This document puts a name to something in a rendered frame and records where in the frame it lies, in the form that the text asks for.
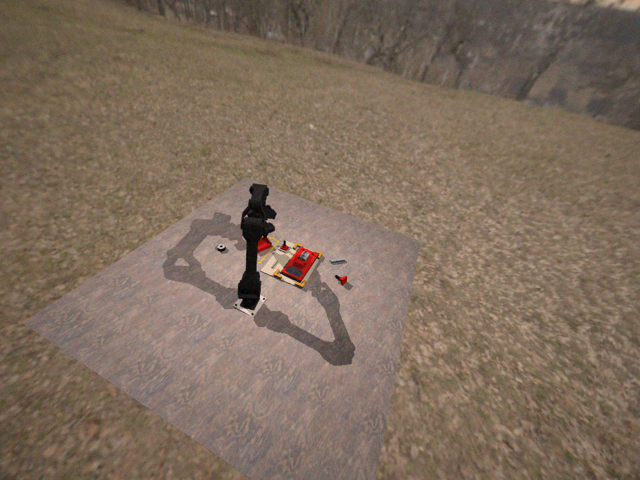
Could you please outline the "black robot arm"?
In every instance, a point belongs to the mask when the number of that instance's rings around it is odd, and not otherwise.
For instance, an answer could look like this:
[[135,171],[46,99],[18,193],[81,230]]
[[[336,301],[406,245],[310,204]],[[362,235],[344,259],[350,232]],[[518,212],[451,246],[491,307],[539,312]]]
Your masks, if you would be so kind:
[[[267,187],[267,185],[252,184],[250,187],[252,197],[249,199],[248,207],[243,211],[241,218],[242,235],[247,241],[247,246],[246,271],[238,283],[238,298],[243,299],[240,306],[251,310],[256,308],[261,294],[260,273],[257,272],[258,241],[265,231],[266,220],[274,219],[277,215],[270,205],[266,206],[266,197],[269,194]],[[250,209],[261,212],[264,221],[261,218],[245,217]],[[265,209],[268,213],[264,212]]]

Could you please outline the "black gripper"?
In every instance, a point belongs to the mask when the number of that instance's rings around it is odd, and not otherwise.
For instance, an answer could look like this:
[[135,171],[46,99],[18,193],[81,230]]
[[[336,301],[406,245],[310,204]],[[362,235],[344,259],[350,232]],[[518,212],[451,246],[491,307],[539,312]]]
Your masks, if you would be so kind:
[[[265,209],[264,210],[265,213],[268,213],[268,211]],[[247,214],[248,217],[254,217],[254,218],[261,218],[264,221],[263,215],[261,212],[257,212],[255,210],[251,210],[248,212]],[[271,224],[271,223],[267,223],[265,225],[265,231],[263,231],[263,237],[264,239],[268,236],[268,233],[274,232],[275,231],[275,227]]]

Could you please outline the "red car hood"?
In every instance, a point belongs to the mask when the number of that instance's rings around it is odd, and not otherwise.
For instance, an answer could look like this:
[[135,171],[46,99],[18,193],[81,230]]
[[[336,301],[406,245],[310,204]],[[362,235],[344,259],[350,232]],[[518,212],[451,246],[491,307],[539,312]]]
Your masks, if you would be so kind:
[[264,239],[264,237],[262,237],[258,241],[258,251],[257,251],[257,253],[261,252],[261,251],[264,251],[264,250],[266,250],[268,248],[271,248],[271,247],[272,247],[271,241],[267,237],[265,239]]

